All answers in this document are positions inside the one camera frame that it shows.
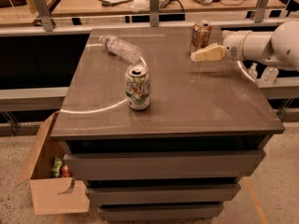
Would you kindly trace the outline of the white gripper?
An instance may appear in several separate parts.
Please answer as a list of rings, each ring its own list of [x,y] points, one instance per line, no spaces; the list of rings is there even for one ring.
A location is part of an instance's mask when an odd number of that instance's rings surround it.
[[[249,31],[228,31],[222,32],[223,46],[212,43],[204,49],[199,49],[191,54],[194,62],[219,61],[225,57],[234,61],[244,61],[243,45]]]

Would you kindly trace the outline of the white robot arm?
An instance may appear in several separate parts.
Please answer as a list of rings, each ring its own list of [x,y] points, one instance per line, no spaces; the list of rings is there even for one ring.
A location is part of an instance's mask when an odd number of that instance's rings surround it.
[[[223,31],[223,44],[213,43],[191,54],[194,62],[253,61],[286,71],[299,70],[299,21],[280,24],[274,32]]]

